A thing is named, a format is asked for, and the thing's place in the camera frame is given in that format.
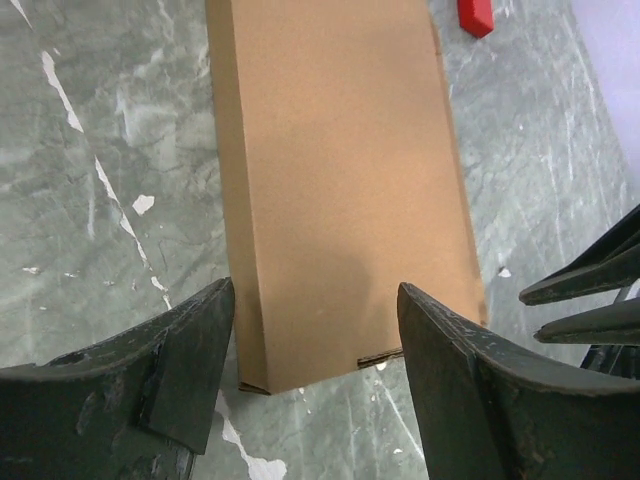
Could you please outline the brown cardboard box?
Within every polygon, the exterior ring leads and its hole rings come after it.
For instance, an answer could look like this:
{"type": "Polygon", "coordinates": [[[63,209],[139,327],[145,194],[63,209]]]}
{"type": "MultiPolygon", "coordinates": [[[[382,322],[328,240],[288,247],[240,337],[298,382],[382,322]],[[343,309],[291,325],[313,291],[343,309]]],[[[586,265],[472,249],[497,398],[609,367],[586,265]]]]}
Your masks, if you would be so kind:
{"type": "Polygon", "coordinates": [[[485,324],[427,3],[210,1],[206,20],[240,388],[399,352],[403,282],[485,324]]]}

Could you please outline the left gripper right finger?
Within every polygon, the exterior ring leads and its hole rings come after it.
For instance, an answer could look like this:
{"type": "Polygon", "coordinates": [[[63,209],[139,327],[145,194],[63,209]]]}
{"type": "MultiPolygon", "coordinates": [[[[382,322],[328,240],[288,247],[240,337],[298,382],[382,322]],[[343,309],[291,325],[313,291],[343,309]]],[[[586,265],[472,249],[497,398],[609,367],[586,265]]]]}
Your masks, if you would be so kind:
{"type": "Polygon", "coordinates": [[[639,384],[527,350],[402,283],[397,314],[432,479],[635,479],[639,384]]]}

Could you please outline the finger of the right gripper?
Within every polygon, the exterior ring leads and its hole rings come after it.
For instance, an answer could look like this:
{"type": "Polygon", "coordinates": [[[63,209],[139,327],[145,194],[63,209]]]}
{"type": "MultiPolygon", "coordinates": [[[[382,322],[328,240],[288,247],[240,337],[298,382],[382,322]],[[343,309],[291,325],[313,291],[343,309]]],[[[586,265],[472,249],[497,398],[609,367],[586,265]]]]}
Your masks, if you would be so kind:
{"type": "Polygon", "coordinates": [[[541,343],[638,344],[639,299],[568,316],[542,326],[534,338],[541,343]]]}
{"type": "Polygon", "coordinates": [[[631,286],[639,279],[639,206],[574,261],[519,293],[527,306],[631,286]]]}

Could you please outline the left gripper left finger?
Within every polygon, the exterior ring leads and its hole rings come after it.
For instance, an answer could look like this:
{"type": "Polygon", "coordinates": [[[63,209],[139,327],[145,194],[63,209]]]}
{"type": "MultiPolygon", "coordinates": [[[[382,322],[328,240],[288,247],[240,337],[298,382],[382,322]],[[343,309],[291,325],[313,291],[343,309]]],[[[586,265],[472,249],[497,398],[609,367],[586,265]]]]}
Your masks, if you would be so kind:
{"type": "Polygon", "coordinates": [[[188,479],[207,447],[235,295],[181,304],[46,364],[1,372],[5,479],[188,479]]]}

